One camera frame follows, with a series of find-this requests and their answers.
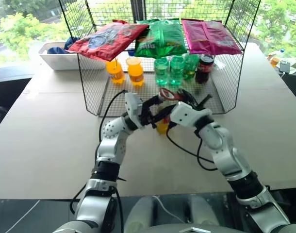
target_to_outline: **blue cloth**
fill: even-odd
[[[52,47],[48,49],[48,54],[67,54],[65,50],[61,49],[60,47]]]
[[[72,46],[73,43],[75,43],[77,40],[80,40],[80,37],[74,37],[74,40],[72,38],[68,38],[68,40],[65,43],[64,49],[68,50],[70,46]]]
[[[65,50],[68,50],[70,48],[70,46],[72,46],[72,44],[74,42],[76,42],[77,40],[80,40],[80,38],[74,37],[74,40],[72,40],[72,38],[70,37],[66,41],[66,43],[64,45],[64,49],[61,49],[60,47],[52,47],[52,48],[48,49],[48,54],[68,54],[69,52],[66,52]]]
[[[128,54],[129,54],[129,56],[134,57],[135,50],[128,50]]]

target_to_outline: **green plastic bottle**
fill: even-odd
[[[198,54],[187,54],[183,62],[183,79],[193,79],[200,57]]]
[[[156,73],[156,83],[158,86],[164,86],[168,83],[168,60],[166,57],[154,61],[154,71]]]
[[[180,86],[182,83],[183,57],[174,56],[170,62],[170,83],[174,86]]]

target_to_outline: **pink snack bag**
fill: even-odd
[[[190,54],[242,54],[221,21],[182,19]]]

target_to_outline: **black cable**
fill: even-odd
[[[71,213],[74,215],[75,211],[72,207],[72,204],[74,203],[74,201],[76,200],[77,196],[79,196],[79,194],[83,191],[83,189],[85,188],[85,185],[79,190],[79,192],[74,196],[74,198],[71,200],[70,204],[69,204],[69,209],[71,211]]]
[[[124,233],[124,220],[123,220],[123,211],[122,211],[122,202],[117,188],[115,189],[115,194],[117,195],[119,212],[120,212],[120,222],[121,222],[121,233]]]
[[[200,144],[199,144],[199,146],[198,146],[198,148],[197,148],[197,163],[201,166],[201,168],[203,168],[204,170],[206,170],[206,171],[216,171],[216,170],[218,170],[216,167],[215,168],[207,168],[207,167],[205,167],[202,163],[201,163],[201,161],[200,161],[200,150],[201,150],[201,146],[202,146],[202,143],[203,143],[203,140],[202,140],[202,138],[200,138],[201,139],[201,141],[200,141]]]
[[[194,156],[194,157],[197,158],[197,155],[196,155],[196,154],[194,154],[194,153],[192,153],[192,152],[186,150],[185,148],[181,147],[181,146],[178,145],[176,142],[174,142],[173,139],[170,138],[170,136],[168,135],[169,130],[170,130],[170,128],[167,128],[167,130],[166,130],[166,137],[167,137],[167,139],[168,139],[171,143],[173,143],[176,147],[178,147],[179,149],[181,149],[181,150],[183,150],[184,152],[187,152],[188,154],[190,154],[190,155],[192,155],[192,156]],[[203,158],[203,157],[201,157],[201,156],[199,156],[199,158],[200,158],[200,159],[203,159],[203,160],[206,161],[206,162],[209,162],[209,163],[212,163],[212,164],[214,163],[212,160],[209,160],[209,159]]]
[[[114,100],[115,100],[119,95],[121,95],[122,93],[126,93],[126,92],[127,92],[127,90],[122,90],[122,91],[118,92],[118,93],[117,93],[117,94],[111,99],[111,101],[109,102],[109,104],[108,104],[108,106],[107,106],[107,108],[106,108],[105,114],[104,114],[104,116],[103,116],[103,118],[102,118],[102,120],[101,120],[101,122],[100,122],[100,125],[99,125],[99,142],[101,142],[101,128],[102,128],[102,126],[103,126],[104,120],[105,120],[105,118],[106,118],[106,116],[107,116],[107,113],[108,113],[108,111],[109,111],[109,108],[110,108],[111,104],[114,102]]]

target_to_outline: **wire mesh cage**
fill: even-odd
[[[59,2],[71,37],[83,38],[111,23],[113,19],[134,23],[138,20],[155,18],[221,20],[242,54],[217,55],[214,69],[206,84],[198,84],[191,80],[183,82],[181,87],[193,94],[198,101],[211,94],[213,98],[207,102],[206,107],[214,114],[223,114],[235,108],[244,52],[260,0],[76,0],[72,3],[69,3],[69,0],[59,0]],[[124,51],[117,58],[126,76],[125,82],[120,85],[110,81],[104,63],[78,55],[86,109],[96,116],[103,116],[109,101],[122,89],[138,93],[143,100],[159,92],[154,80],[154,59],[142,58],[144,85],[135,87],[127,74],[128,53]],[[166,88],[177,90],[172,86]],[[124,97],[120,96],[112,104],[107,116],[117,117],[124,112]]]

